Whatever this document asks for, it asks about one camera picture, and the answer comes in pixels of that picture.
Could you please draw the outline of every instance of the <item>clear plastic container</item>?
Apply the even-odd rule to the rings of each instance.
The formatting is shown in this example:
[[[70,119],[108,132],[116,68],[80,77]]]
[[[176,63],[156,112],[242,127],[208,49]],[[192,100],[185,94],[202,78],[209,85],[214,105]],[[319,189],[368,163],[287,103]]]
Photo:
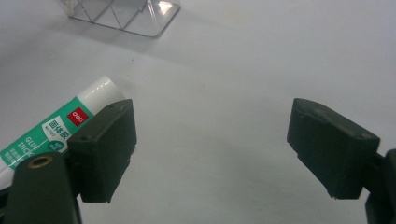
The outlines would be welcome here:
[[[180,10],[179,0],[58,0],[73,19],[156,37]]]

